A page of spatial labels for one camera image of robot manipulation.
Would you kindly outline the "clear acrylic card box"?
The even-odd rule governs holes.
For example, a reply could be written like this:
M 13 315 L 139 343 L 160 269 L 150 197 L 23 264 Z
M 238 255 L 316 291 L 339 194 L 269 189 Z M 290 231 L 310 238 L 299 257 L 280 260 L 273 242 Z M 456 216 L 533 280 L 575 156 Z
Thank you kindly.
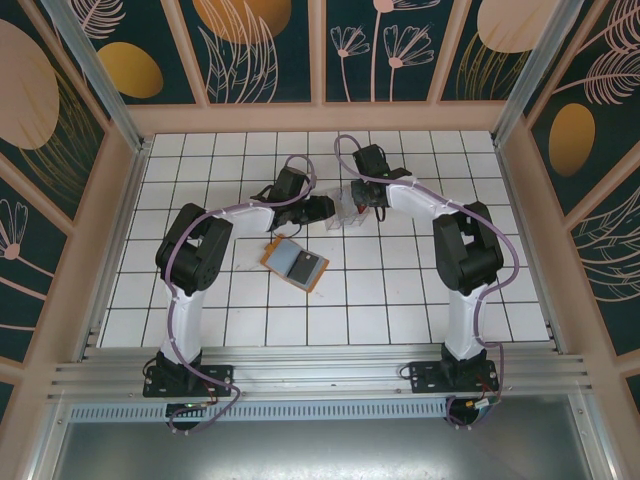
M 350 185 L 330 189 L 326 195 L 333 201 L 335 209 L 334 215 L 324 221 L 328 231 L 360 226 L 369 214 L 369 208 L 363 215 L 358 214 L 351 196 Z

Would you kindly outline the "orange sponge with grey pad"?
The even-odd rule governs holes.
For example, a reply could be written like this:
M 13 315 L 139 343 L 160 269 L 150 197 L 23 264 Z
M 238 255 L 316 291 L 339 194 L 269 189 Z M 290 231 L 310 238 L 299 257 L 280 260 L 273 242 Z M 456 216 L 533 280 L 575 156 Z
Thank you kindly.
M 283 281 L 306 293 L 313 291 L 329 265 L 327 258 L 302 248 L 298 243 L 288 237 L 277 236 L 273 242 L 265 247 L 264 251 L 265 253 L 260 260 L 260 264 Z M 295 282 L 287 276 L 300 251 L 306 251 L 318 257 L 318 262 L 312 276 L 306 284 Z

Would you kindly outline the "black credit card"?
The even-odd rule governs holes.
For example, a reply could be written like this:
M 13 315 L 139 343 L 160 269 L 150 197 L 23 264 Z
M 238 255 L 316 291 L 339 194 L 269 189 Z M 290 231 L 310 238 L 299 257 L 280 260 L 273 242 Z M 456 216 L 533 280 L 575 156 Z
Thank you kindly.
M 317 256 L 306 251 L 300 251 L 287 274 L 288 278 L 295 282 L 306 284 L 311 278 L 317 262 Z

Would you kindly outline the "dark panel with pink flowers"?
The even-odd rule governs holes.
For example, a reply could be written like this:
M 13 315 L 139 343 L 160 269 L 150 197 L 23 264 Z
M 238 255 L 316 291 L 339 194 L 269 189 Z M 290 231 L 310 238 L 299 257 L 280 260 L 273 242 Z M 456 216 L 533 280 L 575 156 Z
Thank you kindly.
M 378 66 L 387 85 L 404 68 L 434 60 L 426 13 L 442 0 L 327 0 L 329 102 L 378 100 Z

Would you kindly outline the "dark panel with orange disc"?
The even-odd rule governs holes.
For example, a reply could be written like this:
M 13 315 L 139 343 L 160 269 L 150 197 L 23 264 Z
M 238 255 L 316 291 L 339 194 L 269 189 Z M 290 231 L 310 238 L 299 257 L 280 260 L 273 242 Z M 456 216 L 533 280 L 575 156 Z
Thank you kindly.
M 308 0 L 178 0 L 210 104 L 311 101 Z

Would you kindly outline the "side panel with gold oval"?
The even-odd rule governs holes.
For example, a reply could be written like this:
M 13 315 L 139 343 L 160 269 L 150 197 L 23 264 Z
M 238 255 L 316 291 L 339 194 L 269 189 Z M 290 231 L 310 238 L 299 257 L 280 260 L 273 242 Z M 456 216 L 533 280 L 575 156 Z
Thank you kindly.
M 608 0 L 531 127 L 568 214 L 640 142 L 640 0 Z

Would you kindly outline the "dark panel with pale disc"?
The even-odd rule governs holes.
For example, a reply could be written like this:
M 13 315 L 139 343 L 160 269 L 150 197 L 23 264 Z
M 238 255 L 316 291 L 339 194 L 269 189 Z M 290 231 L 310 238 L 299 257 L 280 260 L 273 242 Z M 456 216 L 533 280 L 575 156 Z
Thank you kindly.
M 471 0 L 441 99 L 507 99 L 554 8 L 555 0 Z

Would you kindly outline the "dark panel with gold oval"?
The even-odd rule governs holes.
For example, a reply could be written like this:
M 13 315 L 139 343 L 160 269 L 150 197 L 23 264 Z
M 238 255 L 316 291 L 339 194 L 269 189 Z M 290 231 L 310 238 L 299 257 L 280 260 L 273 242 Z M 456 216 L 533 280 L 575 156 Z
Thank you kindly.
M 69 0 L 127 105 L 192 104 L 161 0 Z

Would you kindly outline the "grey metal sheet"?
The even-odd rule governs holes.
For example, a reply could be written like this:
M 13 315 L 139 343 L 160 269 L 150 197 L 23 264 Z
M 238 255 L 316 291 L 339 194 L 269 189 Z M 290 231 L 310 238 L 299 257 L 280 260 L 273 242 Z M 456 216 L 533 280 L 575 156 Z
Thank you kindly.
M 595 480 L 574 428 L 442 420 L 70 426 L 54 480 Z

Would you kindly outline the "side panel with pink leaves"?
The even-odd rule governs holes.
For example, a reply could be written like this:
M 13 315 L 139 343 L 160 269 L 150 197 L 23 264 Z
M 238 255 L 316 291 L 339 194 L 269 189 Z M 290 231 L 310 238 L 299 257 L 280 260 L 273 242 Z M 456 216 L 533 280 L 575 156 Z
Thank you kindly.
M 640 166 L 571 235 L 615 354 L 640 349 Z

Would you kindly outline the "side panel with pink flower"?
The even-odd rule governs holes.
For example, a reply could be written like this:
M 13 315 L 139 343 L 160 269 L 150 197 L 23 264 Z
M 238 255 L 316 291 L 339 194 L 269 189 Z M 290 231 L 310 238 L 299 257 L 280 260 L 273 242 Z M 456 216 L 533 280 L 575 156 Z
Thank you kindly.
M 24 364 L 50 303 L 68 234 L 0 153 L 0 359 Z

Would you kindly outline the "side panel with pale disc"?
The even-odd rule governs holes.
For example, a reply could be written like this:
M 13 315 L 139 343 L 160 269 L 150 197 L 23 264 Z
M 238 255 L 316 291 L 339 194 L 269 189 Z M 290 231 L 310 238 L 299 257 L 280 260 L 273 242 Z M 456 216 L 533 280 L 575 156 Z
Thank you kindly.
M 0 0 L 0 155 L 73 220 L 104 129 L 17 0 Z

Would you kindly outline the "aluminium front rail beam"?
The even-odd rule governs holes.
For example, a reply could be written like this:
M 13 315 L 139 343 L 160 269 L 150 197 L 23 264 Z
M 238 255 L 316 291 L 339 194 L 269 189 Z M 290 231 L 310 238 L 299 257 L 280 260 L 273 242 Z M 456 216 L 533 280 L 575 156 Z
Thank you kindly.
M 137 401 L 142 399 L 143 364 L 151 348 L 88 348 L 79 363 L 56 365 L 46 394 L 51 400 Z M 506 396 L 563 395 L 590 390 L 579 355 L 560 354 L 551 342 L 508 343 L 504 347 Z M 206 364 L 234 368 L 243 399 L 323 400 L 408 397 L 399 369 L 413 361 L 437 361 L 440 347 L 423 345 L 341 345 L 211 347 Z

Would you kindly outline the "aluminium side rail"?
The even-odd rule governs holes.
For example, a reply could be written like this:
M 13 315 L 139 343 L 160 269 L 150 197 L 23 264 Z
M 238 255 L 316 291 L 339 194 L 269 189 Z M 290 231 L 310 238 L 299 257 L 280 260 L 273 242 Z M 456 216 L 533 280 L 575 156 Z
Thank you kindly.
M 139 191 L 149 155 L 149 143 L 145 138 L 134 151 L 131 165 L 125 178 L 123 190 L 114 214 L 101 265 L 97 271 L 94 289 L 76 342 L 72 363 L 81 363 L 92 331 L 101 328 L 101 322 L 109 305 L 110 295 L 116 280 L 119 261 L 133 217 L 134 202 Z
M 545 343 L 555 351 L 562 350 L 553 324 L 553 309 L 549 306 L 546 287 L 540 272 L 539 259 L 533 248 L 533 238 L 508 158 L 500 150 L 496 156 L 509 198 L 509 208 L 515 222 L 522 254 L 518 254 L 519 273 L 516 279 L 500 290 L 511 337 L 515 342 Z

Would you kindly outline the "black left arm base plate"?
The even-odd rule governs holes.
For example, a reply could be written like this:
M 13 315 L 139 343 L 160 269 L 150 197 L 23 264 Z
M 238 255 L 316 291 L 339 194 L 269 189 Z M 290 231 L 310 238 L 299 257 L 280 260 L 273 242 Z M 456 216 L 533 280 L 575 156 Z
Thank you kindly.
M 233 380 L 231 365 L 202 365 L 202 373 L 221 384 L 203 379 L 182 365 L 150 366 L 144 374 L 142 395 L 145 398 L 230 397 Z

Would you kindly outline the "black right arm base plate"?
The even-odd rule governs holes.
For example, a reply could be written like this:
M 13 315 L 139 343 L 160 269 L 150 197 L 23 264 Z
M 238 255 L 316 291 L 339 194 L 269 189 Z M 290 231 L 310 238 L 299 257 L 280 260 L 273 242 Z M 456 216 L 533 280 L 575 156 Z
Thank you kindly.
M 499 388 L 495 363 L 491 360 L 479 365 L 454 368 L 440 361 L 411 362 L 409 381 L 413 393 L 481 393 Z

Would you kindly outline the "aluminium corner post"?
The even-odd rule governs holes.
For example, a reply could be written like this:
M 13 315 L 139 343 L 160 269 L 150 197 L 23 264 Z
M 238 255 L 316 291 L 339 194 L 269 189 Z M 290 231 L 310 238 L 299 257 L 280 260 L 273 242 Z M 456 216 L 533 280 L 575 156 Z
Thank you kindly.
M 39 1 L 127 144 L 134 151 L 140 151 L 144 137 L 92 43 L 93 40 L 107 40 L 124 20 L 124 0 Z
M 542 82 L 571 28 L 576 23 L 583 5 L 585 2 L 591 1 L 559 0 L 554 7 L 491 132 L 493 146 L 496 150 L 499 150 L 508 140 L 535 89 Z

